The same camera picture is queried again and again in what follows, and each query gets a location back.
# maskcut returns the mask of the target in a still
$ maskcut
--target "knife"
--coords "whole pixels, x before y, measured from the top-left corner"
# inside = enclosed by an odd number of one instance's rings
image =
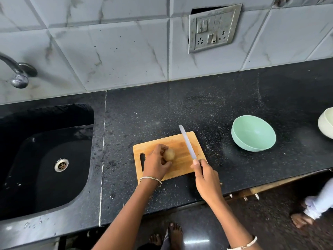
[[[191,145],[191,142],[189,141],[189,137],[186,134],[186,131],[182,125],[179,125],[179,129],[181,130],[181,134],[183,134],[183,137],[185,139],[186,146],[189,150],[189,153],[191,154],[192,159],[196,159],[197,156],[195,155],[195,152],[193,150],[193,147]]]

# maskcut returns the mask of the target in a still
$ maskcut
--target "electrical switch plate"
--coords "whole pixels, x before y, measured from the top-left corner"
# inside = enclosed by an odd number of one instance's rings
[[[189,53],[232,42],[242,4],[189,15]]]

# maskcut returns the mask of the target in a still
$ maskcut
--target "bowl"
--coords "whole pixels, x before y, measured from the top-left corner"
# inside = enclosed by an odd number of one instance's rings
[[[325,136],[333,139],[333,107],[326,109],[320,115],[318,127]]]
[[[231,135],[240,148],[250,152],[266,150],[276,142],[276,134],[270,124],[251,115],[236,118],[232,124]]]

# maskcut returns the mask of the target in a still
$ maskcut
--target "dark floor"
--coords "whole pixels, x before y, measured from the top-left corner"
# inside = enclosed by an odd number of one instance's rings
[[[331,172],[308,177],[259,194],[260,200],[238,199],[229,202],[235,215],[248,231],[258,236],[263,249],[333,249],[333,212],[326,212],[315,226],[298,230],[289,214],[297,209],[300,200],[316,195],[325,182],[333,177]],[[166,215],[143,219],[136,247],[147,243],[152,233],[164,235],[169,222],[176,222],[184,231],[184,249],[226,249],[227,238],[207,205],[199,205]],[[205,240],[193,243],[193,240]]]

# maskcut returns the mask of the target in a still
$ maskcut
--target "cutting board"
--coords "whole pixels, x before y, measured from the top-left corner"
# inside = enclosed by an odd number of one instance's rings
[[[198,160],[206,159],[195,133],[187,132],[186,134],[189,137],[189,140],[192,144],[195,154],[197,155]],[[162,139],[156,139],[133,146],[134,162],[135,162],[136,176],[138,178],[138,183],[139,179],[143,176],[140,154],[144,154],[147,157],[149,154],[151,154],[151,152],[154,150],[154,147],[157,144],[167,145],[169,146],[169,148],[172,148],[175,152],[175,157],[174,160],[172,161],[172,166],[165,174],[162,181],[193,172],[193,169],[190,168],[193,159],[191,158],[189,150],[186,146],[184,137],[182,134],[177,134],[174,136],[165,137]]]

